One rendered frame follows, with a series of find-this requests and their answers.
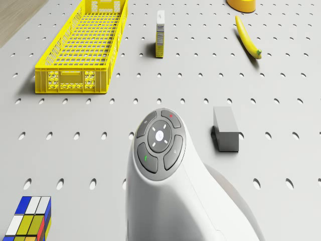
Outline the grey cube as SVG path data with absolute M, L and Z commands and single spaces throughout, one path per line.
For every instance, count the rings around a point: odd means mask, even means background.
M 229 106 L 215 106 L 214 130 L 220 152 L 239 151 L 239 130 L 232 111 Z

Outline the white and yellow carton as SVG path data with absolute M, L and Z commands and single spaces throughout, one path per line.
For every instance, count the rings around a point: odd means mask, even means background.
M 165 11 L 158 10 L 156 16 L 156 41 L 155 56 L 157 58 L 164 57 L 164 37 L 165 37 Z

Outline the yellow bowl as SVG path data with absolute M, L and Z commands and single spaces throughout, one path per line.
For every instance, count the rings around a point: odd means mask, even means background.
M 256 10 L 256 0 L 226 0 L 228 5 L 242 13 L 252 13 Z

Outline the banana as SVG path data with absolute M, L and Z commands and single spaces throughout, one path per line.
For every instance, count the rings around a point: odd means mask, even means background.
M 235 16 L 236 21 L 236 27 L 238 34 L 240 36 L 240 39 L 245 46 L 246 50 L 249 52 L 249 54 L 255 58 L 255 59 L 261 59 L 262 58 L 262 50 L 258 49 L 252 42 L 251 38 L 249 37 L 241 19 L 239 16 Z

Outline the puzzle cube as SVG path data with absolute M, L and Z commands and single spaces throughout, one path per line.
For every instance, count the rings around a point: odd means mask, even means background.
M 23 196 L 2 241 L 47 241 L 51 207 L 50 196 Z

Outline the yellow basket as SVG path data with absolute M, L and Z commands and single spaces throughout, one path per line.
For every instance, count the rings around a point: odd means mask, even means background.
M 82 0 L 35 65 L 36 93 L 106 93 L 128 0 Z

